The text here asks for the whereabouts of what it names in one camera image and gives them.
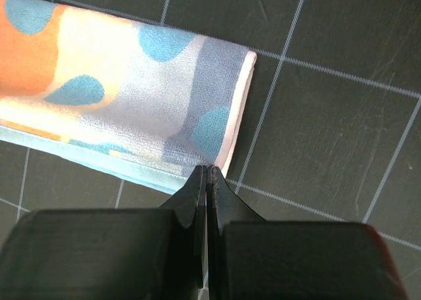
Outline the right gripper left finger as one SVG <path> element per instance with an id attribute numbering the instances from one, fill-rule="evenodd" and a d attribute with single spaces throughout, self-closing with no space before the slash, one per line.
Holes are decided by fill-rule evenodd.
<path id="1" fill-rule="evenodd" d="M 29 212 L 1 248 L 2 299 L 196 299 L 207 169 L 156 208 Z"/>

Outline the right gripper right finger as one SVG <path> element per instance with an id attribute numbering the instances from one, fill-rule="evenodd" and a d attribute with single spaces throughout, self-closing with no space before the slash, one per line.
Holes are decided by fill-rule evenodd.
<path id="1" fill-rule="evenodd" d="M 382 237 L 358 222 L 269 221 L 207 176 L 211 299 L 406 299 Z"/>

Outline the patterned white cloth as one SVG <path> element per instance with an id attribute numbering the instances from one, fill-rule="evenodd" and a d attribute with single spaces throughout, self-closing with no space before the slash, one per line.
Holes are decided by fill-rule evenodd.
<path id="1" fill-rule="evenodd" d="M 42 0 L 1 0 L 1 139 L 165 193 L 226 174 L 257 54 Z"/>

